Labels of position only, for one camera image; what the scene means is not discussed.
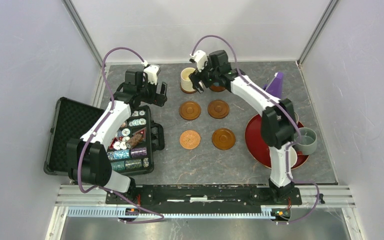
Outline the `brown wooden coaster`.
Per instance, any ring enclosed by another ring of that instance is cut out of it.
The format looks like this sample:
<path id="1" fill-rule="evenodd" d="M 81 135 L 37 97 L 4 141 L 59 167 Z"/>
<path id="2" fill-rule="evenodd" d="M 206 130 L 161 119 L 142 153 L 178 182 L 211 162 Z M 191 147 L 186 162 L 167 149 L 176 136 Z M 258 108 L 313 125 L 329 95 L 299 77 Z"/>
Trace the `brown wooden coaster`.
<path id="1" fill-rule="evenodd" d="M 223 119 L 230 113 L 230 107 L 227 102 L 216 99 L 208 104 L 207 112 L 214 119 Z"/>
<path id="2" fill-rule="evenodd" d="M 194 94 L 194 93 L 197 92 L 197 90 L 187 91 L 187 90 L 183 89 L 182 87 L 180 87 L 180 90 L 181 90 L 183 93 L 185 93 L 185 94 Z"/>
<path id="3" fill-rule="evenodd" d="M 213 132 L 211 140 L 217 149 L 229 150 L 235 145 L 236 136 L 228 128 L 219 128 Z"/>
<path id="4" fill-rule="evenodd" d="M 195 101 L 185 101 L 179 107 L 179 115 L 187 121 L 195 120 L 201 115 L 201 107 Z"/>
<path id="5" fill-rule="evenodd" d="M 213 91 L 213 92 L 217 92 L 217 93 L 219 93 L 219 92 L 223 92 L 223 91 L 225 90 L 225 87 L 223 87 L 223 86 L 212 85 L 212 86 L 209 87 L 209 89 L 210 89 L 211 91 Z"/>

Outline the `cream ribbed mug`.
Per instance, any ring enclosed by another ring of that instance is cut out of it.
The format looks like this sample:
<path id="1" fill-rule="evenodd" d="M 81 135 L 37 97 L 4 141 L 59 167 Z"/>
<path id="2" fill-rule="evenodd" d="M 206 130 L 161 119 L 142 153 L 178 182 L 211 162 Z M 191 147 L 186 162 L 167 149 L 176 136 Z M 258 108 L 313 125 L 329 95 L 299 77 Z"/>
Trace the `cream ribbed mug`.
<path id="1" fill-rule="evenodd" d="M 186 91 L 193 91 L 193 83 L 190 79 L 190 74 L 195 71 L 193 67 L 184 68 L 180 73 L 180 86 Z"/>

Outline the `woven rattan coaster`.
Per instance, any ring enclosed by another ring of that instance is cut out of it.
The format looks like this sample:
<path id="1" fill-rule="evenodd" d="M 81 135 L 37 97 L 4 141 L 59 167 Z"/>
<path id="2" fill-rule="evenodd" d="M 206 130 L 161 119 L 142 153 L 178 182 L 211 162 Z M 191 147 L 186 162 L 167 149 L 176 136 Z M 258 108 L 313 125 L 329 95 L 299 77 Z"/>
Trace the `woven rattan coaster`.
<path id="1" fill-rule="evenodd" d="M 200 142 L 201 136 L 195 130 L 186 130 L 179 137 L 180 145 L 187 150 L 193 150 L 197 148 Z"/>

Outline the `plain grey mug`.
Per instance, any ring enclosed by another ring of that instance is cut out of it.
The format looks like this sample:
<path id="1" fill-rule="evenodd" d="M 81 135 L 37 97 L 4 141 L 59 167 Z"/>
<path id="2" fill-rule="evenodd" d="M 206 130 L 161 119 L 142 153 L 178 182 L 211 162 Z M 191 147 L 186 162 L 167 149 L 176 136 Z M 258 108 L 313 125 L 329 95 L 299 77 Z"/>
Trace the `plain grey mug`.
<path id="1" fill-rule="evenodd" d="M 300 136 L 298 133 L 294 135 L 296 142 L 294 149 L 298 152 L 301 152 L 305 156 L 313 154 L 316 151 L 318 145 L 316 132 L 308 127 L 300 127 L 298 130 Z"/>

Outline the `white cup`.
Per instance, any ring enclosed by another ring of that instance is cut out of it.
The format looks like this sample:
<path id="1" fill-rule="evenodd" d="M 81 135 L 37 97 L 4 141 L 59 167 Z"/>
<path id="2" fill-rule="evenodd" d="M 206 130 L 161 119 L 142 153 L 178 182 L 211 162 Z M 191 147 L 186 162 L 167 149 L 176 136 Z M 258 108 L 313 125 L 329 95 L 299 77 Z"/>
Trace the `white cup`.
<path id="1" fill-rule="evenodd" d="M 293 147 L 288 149 L 289 166 L 292 169 L 298 161 L 298 154 Z"/>

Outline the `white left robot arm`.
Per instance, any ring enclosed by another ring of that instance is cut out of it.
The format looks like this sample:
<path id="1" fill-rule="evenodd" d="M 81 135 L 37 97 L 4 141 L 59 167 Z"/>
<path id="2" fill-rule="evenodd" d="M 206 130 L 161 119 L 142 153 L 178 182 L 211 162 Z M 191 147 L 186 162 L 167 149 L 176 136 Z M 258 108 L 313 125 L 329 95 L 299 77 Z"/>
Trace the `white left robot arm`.
<path id="1" fill-rule="evenodd" d="M 133 203 L 137 190 L 130 177 L 112 169 L 107 149 L 116 131 L 141 103 L 162 107 L 167 101 L 167 83 L 158 88 L 159 65 L 149 64 L 142 70 L 127 70 L 104 113 L 80 138 L 71 138 L 66 145 L 67 173 L 79 184 L 87 183 L 118 192 L 125 204 Z"/>

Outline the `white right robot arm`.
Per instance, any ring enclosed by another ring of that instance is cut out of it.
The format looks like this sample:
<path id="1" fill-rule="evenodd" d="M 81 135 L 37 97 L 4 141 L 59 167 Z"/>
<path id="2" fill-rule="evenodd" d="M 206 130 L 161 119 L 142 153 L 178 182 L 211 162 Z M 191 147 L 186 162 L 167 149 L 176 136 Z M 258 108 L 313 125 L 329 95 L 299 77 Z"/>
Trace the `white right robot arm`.
<path id="1" fill-rule="evenodd" d="M 279 99 L 256 85 L 239 68 L 233 68 L 228 54 L 217 50 L 206 54 L 197 50 L 190 54 L 196 69 L 189 75 L 192 86 L 199 93 L 217 83 L 230 93 L 239 96 L 253 107 L 261 117 L 260 135 L 269 148 L 271 173 L 269 199 L 282 204 L 289 198 L 286 187 L 292 185 L 290 149 L 298 131 L 293 103 Z"/>

